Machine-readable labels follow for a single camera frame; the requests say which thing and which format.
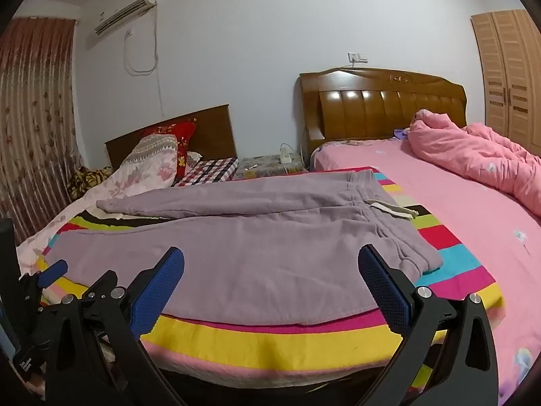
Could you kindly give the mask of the purple fleece pants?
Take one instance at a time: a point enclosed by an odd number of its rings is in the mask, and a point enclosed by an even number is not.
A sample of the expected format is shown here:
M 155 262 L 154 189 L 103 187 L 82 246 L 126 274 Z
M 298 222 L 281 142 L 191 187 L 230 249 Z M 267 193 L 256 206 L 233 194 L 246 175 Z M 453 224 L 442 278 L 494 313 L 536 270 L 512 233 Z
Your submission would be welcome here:
M 375 308 L 358 273 L 365 245 L 411 281 L 442 266 L 414 225 L 389 213 L 393 203 L 368 170 L 169 187 L 98 202 L 148 224 L 63 232 L 45 258 L 65 260 L 69 280 L 82 285 L 107 270 L 128 285 L 177 247 L 184 273 L 168 315 L 248 326 L 326 323 Z

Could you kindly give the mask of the rainbow striped blanket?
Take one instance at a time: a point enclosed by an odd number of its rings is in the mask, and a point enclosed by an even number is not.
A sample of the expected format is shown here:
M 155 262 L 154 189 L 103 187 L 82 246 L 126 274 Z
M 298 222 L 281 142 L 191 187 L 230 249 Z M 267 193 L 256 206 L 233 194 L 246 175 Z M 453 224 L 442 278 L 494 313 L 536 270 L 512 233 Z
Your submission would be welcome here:
M 452 300 L 478 293 L 490 320 L 500 321 L 504 303 L 495 279 L 425 207 L 371 167 L 334 172 L 366 170 L 393 198 L 389 213 L 410 221 L 442 257 L 439 269 L 426 272 L 412 283 Z M 97 203 L 62 226 L 38 256 L 35 269 L 43 270 L 52 264 L 46 261 L 46 253 L 63 232 L 123 230 L 148 224 L 146 217 L 106 213 Z M 57 302 L 67 293 L 81 295 L 89 287 L 69 280 L 66 274 L 45 295 L 49 301 Z M 153 330 L 142 338 L 151 357 L 161 367 L 227 386 L 291 387 L 334 379 L 384 364 L 400 341 L 376 304 L 373 310 L 326 323 L 255 326 L 181 319 L 168 315 L 165 308 Z

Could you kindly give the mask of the yellow black patterned cloth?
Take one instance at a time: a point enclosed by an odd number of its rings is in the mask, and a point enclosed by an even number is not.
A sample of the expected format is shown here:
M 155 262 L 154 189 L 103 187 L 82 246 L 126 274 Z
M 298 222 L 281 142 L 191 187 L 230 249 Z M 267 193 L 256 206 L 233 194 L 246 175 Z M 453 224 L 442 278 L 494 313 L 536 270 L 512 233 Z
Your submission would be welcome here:
M 67 191 L 74 202 L 84 196 L 91 188 L 105 181 L 113 170 L 111 167 L 104 167 L 98 170 L 90 170 L 81 166 L 67 182 Z

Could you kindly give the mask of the brown striped curtain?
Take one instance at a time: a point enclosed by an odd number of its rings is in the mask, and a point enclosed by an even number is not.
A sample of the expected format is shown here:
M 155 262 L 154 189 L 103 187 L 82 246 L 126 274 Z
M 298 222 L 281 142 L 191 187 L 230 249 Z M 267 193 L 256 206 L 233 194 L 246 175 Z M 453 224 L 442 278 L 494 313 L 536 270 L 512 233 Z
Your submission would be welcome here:
M 76 22 L 13 18 L 1 37 L 1 215 L 22 243 L 71 201 L 81 166 L 72 98 Z

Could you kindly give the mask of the pink bed sheet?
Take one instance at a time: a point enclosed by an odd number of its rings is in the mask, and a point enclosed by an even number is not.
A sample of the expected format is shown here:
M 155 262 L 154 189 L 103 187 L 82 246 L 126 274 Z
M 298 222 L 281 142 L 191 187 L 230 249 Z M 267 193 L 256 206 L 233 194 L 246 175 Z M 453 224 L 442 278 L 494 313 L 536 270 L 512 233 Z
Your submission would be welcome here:
M 507 401 L 540 353 L 540 221 L 513 198 L 425 162 L 406 140 L 329 144 L 313 155 L 313 168 L 373 167 L 418 200 L 492 274 L 505 317 L 494 339 L 500 397 Z

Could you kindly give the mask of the floral pink white quilt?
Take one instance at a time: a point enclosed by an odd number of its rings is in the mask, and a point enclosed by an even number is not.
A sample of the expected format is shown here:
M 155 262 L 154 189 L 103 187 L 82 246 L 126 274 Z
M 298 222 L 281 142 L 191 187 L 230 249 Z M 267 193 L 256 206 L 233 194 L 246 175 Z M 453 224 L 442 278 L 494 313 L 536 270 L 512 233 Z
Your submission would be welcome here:
M 21 271 L 30 272 L 38 256 L 62 226 L 97 201 L 170 187 L 177 172 L 177 149 L 178 141 L 173 135 L 152 134 L 142 138 L 111 176 L 90 188 L 83 197 L 50 220 L 45 228 L 17 247 Z

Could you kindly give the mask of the plaid checkered cloth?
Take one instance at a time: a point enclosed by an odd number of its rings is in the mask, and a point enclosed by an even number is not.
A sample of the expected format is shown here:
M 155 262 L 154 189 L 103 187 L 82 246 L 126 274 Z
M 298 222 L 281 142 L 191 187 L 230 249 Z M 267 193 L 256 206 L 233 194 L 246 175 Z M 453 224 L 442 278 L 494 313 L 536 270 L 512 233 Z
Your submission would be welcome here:
M 193 169 L 177 181 L 175 187 L 231 181 L 237 171 L 238 159 L 212 159 L 199 161 Z

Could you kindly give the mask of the white power strip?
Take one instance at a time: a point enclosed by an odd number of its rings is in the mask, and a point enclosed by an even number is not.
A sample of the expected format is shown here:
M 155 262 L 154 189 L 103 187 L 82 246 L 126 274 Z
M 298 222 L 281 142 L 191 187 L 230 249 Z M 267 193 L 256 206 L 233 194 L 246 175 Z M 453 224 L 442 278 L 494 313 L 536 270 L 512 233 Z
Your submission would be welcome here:
M 292 156 L 295 154 L 295 150 L 287 143 L 282 143 L 280 147 L 280 162 L 282 165 L 288 165 L 292 163 Z

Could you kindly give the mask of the nightstand with floral cover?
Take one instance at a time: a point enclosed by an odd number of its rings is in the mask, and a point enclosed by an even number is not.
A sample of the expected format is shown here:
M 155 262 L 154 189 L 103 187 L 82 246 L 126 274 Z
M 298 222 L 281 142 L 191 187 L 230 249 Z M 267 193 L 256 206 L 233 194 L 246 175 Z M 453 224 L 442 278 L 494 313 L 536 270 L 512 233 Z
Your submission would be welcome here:
M 293 175 L 307 172 L 301 157 L 296 153 L 289 153 L 290 163 L 282 164 L 281 156 L 266 155 L 254 158 L 244 158 L 238 164 L 234 180 L 250 180 L 261 177 Z

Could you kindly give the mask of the red embroidered pillow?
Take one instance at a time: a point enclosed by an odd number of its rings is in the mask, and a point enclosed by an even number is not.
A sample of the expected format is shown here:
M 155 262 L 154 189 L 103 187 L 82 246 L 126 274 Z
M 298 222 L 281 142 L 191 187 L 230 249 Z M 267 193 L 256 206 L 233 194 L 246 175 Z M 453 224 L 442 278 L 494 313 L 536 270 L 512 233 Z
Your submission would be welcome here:
M 148 128 L 142 132 L 142 137 L 148 137 L 153 134 L 160 135 L 174 135 L 177 139 L 177 172 L 175 176 L 176 181 L 180 181 L 186 171 L 188 147 L 191 138 L 193 137 L 197 128 L 195 119 L 177 120 L 170 122 L 166 125 L 155 126 Z

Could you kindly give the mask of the small dark wooden headboard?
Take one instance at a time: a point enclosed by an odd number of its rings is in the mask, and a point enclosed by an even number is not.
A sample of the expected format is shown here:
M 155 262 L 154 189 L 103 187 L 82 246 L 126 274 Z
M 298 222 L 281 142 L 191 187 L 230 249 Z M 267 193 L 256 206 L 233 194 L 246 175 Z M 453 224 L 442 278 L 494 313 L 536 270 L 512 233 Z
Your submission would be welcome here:
M 107 141 L 105 146 L 113 170 L 120 167 L 149 129 L 189 120 L 196 122 L 196 130 L 189 141 L 188 150 L 200 153 L 204 159 L 237 157 L 228 105 L 222 105 L 164 120 Z

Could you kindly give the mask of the large brown wooden headboard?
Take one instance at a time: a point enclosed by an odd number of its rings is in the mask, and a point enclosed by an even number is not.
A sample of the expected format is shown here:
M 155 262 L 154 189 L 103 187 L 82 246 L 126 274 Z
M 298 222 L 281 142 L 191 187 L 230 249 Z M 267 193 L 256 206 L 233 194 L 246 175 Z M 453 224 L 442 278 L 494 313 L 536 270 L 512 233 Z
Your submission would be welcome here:
M 323 144 L 374 140 L 405 129 L 421 109 L 467 125 L 464 88 L 447 79 L 386 69 L 336 68 L 299 75 L 304 113 L 304 156 Z

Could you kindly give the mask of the light wooden wardrobe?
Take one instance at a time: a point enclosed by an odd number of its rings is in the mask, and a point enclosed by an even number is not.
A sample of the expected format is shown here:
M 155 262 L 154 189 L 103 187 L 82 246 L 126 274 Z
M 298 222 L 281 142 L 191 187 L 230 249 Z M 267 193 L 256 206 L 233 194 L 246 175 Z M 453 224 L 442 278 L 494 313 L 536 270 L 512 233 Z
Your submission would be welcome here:
M 482 69 L 485 124 L 540 154 L 540 32 L 524 9 L 471 18 Z

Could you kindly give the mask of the white air conditioner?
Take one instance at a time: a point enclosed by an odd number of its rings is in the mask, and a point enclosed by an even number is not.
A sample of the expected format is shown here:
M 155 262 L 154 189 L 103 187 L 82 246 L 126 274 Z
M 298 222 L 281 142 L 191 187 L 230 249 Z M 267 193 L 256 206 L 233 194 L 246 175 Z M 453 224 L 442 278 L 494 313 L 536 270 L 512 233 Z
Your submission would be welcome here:
M 94 27 L 94 35 L 102 36 L 135 16 L 143 14 L 157 5 L 157 0 L 133 0 L 112 10 L 102 11 Z

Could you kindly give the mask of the white wall socket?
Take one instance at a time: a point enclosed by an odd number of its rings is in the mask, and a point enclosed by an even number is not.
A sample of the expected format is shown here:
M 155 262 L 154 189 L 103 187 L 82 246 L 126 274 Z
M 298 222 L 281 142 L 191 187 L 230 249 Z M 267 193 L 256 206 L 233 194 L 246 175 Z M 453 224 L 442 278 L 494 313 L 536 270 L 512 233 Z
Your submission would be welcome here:
M 357 63 L 366 64 L 369 62 L 369 60 L 366 57 L 364 57 L 358 52 L 349 52 L 348 60 L 350 64 L 357 64 Z

